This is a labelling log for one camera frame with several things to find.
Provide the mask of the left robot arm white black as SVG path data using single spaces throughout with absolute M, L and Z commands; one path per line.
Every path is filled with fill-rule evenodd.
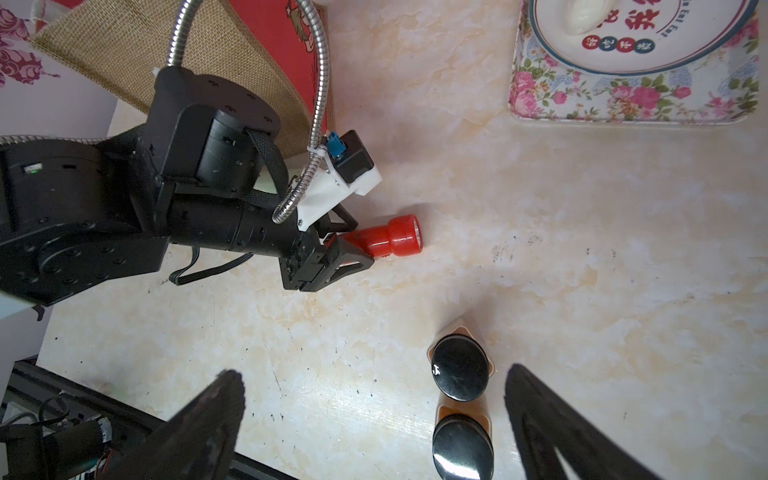
M 273 211 L 289 178 L 277 113 L 246 88 L 162 69 L 145 124 L 89 145 L 28 140 L 1 150 L 1 290 L 50 306 L 102 282 L 158 271 L 186 245 L 279 261 L 288 290 L 316 292 L 369 269 L 333 201 L 317 220 Z

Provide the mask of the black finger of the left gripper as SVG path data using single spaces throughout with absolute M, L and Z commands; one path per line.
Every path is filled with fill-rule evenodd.
M 342 204 L 338 204 L 318 219 L 314 223 L 314 227 L 320 237 L 326 237 L 329 234 L 344 234 L 355 231 L 358 222 Z

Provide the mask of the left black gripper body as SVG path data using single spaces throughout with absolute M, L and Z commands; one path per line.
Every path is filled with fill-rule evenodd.
M 170 207 L 167 226 L 173 243 L 193 249 L 192 263 L 197 262 L 203 248 L 239 255 L 207 270 L 189 273 L 184 267 L 173 272 L 169 280 L 178 286 L 227 272 L 255 256 L 279 260 L 287 290 L 317 291 L 336 273 L 336 252 L 323 243 L 331 233 L 329 215 L 301 231 L 295 220 L 276 224 L 269 209 L 243 200 L 178 197 Z

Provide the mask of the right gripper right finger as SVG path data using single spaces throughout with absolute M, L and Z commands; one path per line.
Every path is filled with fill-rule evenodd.
M 528 479 L 565 479 L 563 462 L 581 479 L 657 477 L 521 364 L 508 371 L 505 406 Z

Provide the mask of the red flashlight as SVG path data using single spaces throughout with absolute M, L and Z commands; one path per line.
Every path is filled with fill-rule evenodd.
M 422 229 L 413 214 L 393 218 L 386 225 L 346 233 L 341 238 L 373 258 L 412 256 L 424 248 Z

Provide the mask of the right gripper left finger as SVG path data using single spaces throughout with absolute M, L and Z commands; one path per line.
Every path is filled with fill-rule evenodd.
M 245 412 L 242 375 L 225 370 L 116 464 L 106 479 L 224 479 Z

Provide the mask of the finger of the left gripper black triangular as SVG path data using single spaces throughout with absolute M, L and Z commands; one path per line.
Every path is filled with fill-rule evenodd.
M 343 237 L 334 235 L 308 260 L 308 279 L 302 281 L 300 291 L 318 292 L 345 277 L 370 269 L 374 259 L 363 249 Z

